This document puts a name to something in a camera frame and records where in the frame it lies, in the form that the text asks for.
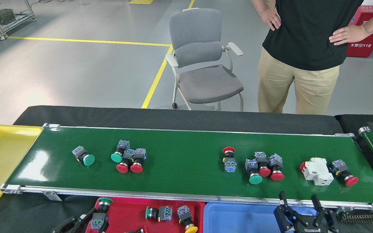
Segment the person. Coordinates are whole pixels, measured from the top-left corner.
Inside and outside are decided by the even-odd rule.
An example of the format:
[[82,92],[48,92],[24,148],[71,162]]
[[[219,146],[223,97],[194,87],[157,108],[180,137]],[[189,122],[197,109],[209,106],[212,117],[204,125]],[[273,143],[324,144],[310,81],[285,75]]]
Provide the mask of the person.
[[348,25],[363,0],[251,2],[270,27],[257,69],[259,111],[282,113],[294,82],[296,114],[324,115],[347,43],[373,33],[373,18]]

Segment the khaki pants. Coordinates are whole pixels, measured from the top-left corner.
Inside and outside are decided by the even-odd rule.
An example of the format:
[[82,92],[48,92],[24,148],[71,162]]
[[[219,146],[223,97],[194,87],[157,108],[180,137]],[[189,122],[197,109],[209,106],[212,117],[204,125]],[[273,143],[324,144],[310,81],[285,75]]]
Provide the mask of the khaki pants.
[[294,82],[296,114],[324,115],[339,76],[339,66],[322,71],[305,71],[286,65],[263,48],[257,69],[260,112],[282,113],[288,90]]

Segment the chain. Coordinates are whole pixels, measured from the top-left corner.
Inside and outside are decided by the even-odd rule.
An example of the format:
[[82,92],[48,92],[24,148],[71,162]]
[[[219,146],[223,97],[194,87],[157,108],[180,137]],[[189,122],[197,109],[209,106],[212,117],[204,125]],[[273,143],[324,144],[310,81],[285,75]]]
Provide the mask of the chain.
[[373,214],[342,215],[341,221],[345,223],[373,223]]

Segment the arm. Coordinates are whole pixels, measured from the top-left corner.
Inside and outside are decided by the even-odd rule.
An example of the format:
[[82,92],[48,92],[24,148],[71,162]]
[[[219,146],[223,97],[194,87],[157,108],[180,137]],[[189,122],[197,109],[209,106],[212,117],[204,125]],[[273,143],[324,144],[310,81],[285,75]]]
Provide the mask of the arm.
[[259,13],[260,17],[263,19],[263,22],[265,22],[272,31],[280,27],[281,19],[275,8],[270,9],[265,0],[251,0],[251,2],[256,8],[257,13]]
[[336,30],[331,37],[330,43],[334,45],[351,43],[361,41],[373,33],[373,18],[366,22],[364,25],[355,26],[348,25],[344,28]]

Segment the hand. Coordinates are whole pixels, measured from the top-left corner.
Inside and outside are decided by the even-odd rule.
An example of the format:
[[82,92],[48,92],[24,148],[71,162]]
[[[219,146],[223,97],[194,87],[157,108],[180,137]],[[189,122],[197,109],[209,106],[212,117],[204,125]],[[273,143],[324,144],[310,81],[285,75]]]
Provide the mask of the hand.
[[263,21],[270,27],[272,31],[278,29],[281,26],[281,19],[277,13],[277,9],[266,9],[261,13]]
[[334,42],[334,45],[340,45],[345,43],[352,43],[361,41],[367,38],[369,35],[363,25],[354,26],[348,25],[344,28],[340,28],[333,33],[333,36],[329,37],[330,43]]

